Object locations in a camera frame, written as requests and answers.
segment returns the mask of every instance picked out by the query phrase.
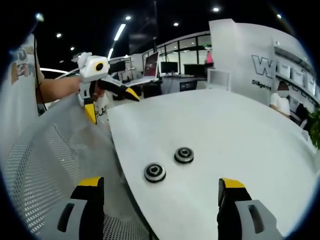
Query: person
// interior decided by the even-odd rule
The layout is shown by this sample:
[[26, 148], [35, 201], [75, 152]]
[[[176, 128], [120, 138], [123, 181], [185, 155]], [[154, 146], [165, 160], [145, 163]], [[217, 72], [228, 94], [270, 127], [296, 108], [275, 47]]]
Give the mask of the person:
[[[0, 165], [19, 136], [39, 117], [37, 103], [50, 103], [79, 92], [80, 77], [46, 79], [40, 71], [37, 43], [33, 34], [12, 53], [0, 92]], [[96, 86], [95, 95], [104, 91]]]
[[290, 118], [290, 104], [287, 99], [289, 95], [289, 86], [281, 81], [277, 92], [273, 93], [270, 98], [269, 107], [281, 113], [283, 116]]

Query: computer monitor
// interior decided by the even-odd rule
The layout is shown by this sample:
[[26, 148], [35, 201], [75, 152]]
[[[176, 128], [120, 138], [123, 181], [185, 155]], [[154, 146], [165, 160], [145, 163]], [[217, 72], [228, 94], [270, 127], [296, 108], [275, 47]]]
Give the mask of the computer monitor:
[[178, 63], [175, 61], [162, 61], [161, 62], [161, 72], [162, 73], [177, 73]]
[[155, 52], [145, 59], [144, 77], [155, 77], [158, 71], [159, 52]]
[[126, 62], [125, 61], [118, 61], [114, 64], [110, 64], [110, 72], [117, 73], [126, 70]]
[[195, 77], [206, 77], [206, 67], [204, 64], [185, 64], [184, 74]]

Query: laptop screen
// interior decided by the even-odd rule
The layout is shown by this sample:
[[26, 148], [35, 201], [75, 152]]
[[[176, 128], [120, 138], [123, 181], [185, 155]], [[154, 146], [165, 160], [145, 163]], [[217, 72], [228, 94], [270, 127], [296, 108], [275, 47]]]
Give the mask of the laptop screen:
[[144, 77], [156, 77], [157, 76], [157, 66], [158, 66], [159, 52], [148, 56], [145, 60], [144, 66]]

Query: window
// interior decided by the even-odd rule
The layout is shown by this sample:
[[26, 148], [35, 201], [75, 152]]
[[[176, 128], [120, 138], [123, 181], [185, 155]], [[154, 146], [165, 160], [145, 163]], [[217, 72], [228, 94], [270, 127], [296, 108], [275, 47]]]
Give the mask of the window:
[[178, 42], [173, 42], [173, 43], [170, 43], [166, 46], [166, 52], [167, 53], [170, 53], [172, 51], [177, 51], [178, 50]]
[[197, 64], [197, 51], [183, 50], [180, 52], [181, 74], [185, 74], [185, 64]]
[[199, 64], [205, 64], [208, 50], [199, 50]]
[[166, 46], [166, 61], [176, 62], [179, 66], [178, 42], [173, 42]]
[[186, 49], [196, 46], [196, 38], [188, 38], [180, 41], [180, 49]]
[[159, 72], [162, 73], [161, 70], [161, 62], [165, 62], [166, 61], [166, 52], [165, 52], [165, 47], [159, 47], [157, 49], [157, 51], [159, 52]]
[[210, 45], [211, 46], [211, 35], [204, 35], [198, 37], [198, 45]]

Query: laptop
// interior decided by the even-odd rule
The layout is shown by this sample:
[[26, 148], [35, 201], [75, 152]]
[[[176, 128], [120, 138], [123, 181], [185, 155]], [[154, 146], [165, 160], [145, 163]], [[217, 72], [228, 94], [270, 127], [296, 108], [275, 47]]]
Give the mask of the laptop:
[[158, 67], [159, 67], [159, 52], [155, 52], [145, 59], [143, 77], [139, 79], [132, 80], [124, 85], [127, 87], [132, 87], [135, 85], [147, 84], [158, 80]]

